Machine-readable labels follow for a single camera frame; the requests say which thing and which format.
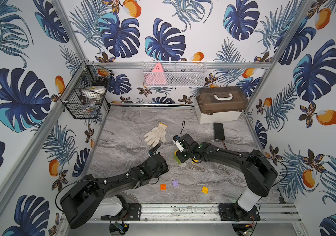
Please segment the lime green lego brick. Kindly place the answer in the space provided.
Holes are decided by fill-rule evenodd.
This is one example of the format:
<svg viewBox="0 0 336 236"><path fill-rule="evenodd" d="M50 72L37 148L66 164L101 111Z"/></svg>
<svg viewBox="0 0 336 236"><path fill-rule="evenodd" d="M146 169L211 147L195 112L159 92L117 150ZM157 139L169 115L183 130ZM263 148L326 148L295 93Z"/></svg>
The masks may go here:
<svg viewBox="0 0 336 236"><path fill-rule="evenodd" d="M174 157L174 159L176 160L176 162L177 162L178 164L181 164L181 163L182 163L181 160L178 158L177 154L174 154L173 157Z"/></svg>

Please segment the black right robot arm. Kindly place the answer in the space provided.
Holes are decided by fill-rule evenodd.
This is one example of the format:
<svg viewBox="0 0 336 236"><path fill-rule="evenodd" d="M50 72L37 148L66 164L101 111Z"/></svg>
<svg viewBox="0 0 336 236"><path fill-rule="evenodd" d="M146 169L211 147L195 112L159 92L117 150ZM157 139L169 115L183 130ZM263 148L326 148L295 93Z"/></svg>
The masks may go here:
<svg viewBox="0 0 336 236"><path fill-rule="evenodd" d="M236 211L250 212L255 204L267 197L278 176L269 160L258 150L238 152L219 148L210 143L198 144L189 134L173 137L178 151L175 158L180 163L214 162L240 171L247 187L236 201Z"/></svg>

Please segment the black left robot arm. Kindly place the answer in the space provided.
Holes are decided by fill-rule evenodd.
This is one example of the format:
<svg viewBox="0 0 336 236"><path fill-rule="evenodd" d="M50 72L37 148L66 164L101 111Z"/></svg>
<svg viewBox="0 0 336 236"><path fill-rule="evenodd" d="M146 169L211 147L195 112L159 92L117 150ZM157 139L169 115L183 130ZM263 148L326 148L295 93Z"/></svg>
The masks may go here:
<svg viewBox="0 0 336 236"><path fill-rule="evenodd" d="M136 189L150 183L168 172L168 165L158 151L158 144L149 151L149 157L128 172L109 178L94 178L86 175L60 199L62 211L71 229L76 229L90 220L105 198Z"/></svg>

